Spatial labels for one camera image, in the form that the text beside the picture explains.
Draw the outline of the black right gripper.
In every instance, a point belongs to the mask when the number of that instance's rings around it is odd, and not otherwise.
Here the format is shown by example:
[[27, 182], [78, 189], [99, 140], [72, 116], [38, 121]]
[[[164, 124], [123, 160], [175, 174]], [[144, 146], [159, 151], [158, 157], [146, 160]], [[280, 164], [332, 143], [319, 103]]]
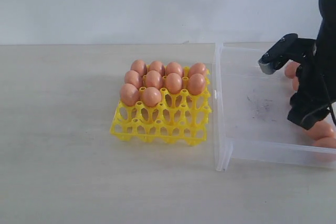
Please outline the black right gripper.
[[298, 91], [291, 97], [287, 119], [305, 129], [334, 114], [335, 38], [318, 39], [296, 71]]

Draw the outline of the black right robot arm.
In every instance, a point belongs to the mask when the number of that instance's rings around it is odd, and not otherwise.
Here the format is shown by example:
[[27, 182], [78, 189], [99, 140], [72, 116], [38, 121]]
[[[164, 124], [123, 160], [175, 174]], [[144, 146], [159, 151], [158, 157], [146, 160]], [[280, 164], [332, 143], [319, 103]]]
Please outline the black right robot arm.
[[319, 0], [322, 17], [315, 53], [296, 70], [297, 92], [291, 97], [287, 119], [305, 130], [328, 114], [335, 102], [335, 0]]

